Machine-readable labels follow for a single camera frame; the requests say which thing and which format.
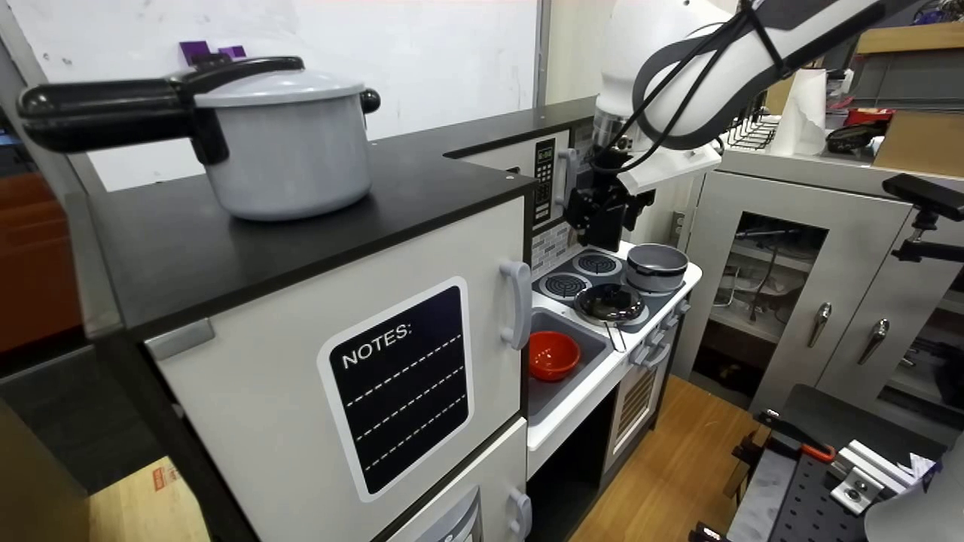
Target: red bowl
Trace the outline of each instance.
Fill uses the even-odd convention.
[[[543,382],[566,380],[581,357],[578,342],[559,330],[531,335],[531,375]]]

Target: wooden floor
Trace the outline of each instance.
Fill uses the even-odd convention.
[[[732,516],[723,491],[738,467],[728,453],[755,420],[685,382],[669,380],[656,429],[581,520],[574,542],[685,542],[697,520],[723,529]]]

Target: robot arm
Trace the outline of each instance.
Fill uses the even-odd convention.
[[[659,181],[721,163],[708,142],[732,129],[768,83],[901,7],[740,0],[727,16],[708,0],[617,0],[595,146],[566,220],[586,244],[615,247]]]

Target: black notes sign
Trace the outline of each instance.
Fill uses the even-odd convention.
[[[327,362],[371,493],[470,415],[458,287],[338,342]]]

